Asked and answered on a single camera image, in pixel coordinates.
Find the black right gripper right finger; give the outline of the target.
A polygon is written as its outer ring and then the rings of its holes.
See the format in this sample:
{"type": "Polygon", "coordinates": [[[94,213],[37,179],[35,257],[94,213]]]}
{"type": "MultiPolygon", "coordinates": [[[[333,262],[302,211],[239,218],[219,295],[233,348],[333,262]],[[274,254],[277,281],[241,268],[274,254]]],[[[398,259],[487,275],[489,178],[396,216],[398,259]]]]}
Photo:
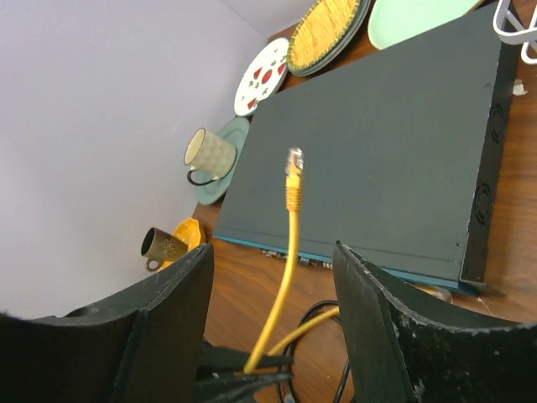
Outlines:
{"type": "Polygon", "coordinates": [[[467,310],[336,242],[356,402],[534,402],[536,326],[467,310]]]}

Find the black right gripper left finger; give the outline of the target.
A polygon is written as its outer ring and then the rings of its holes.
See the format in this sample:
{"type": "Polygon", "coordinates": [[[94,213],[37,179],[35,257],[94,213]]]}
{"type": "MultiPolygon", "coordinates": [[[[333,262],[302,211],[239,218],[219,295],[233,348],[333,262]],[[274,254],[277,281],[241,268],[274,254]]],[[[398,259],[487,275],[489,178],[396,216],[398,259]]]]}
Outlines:
{"type": "Polygon", "coordinates": [[[65,317],[1,317],[4,402],[191,402],[213,247],[65,317]]]}

